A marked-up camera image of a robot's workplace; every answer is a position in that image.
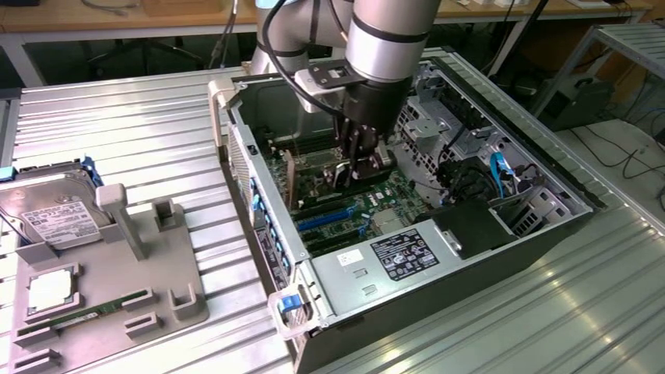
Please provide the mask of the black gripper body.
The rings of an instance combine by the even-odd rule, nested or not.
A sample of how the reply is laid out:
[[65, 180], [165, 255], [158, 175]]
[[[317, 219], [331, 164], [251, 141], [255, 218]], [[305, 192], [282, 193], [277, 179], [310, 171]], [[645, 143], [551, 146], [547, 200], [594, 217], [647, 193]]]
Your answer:
[[379, 135], [394, 130], [413, 78], [393, 83], [366, 80], [346, 86], [342, 114], [353, 124], [373, 128]]

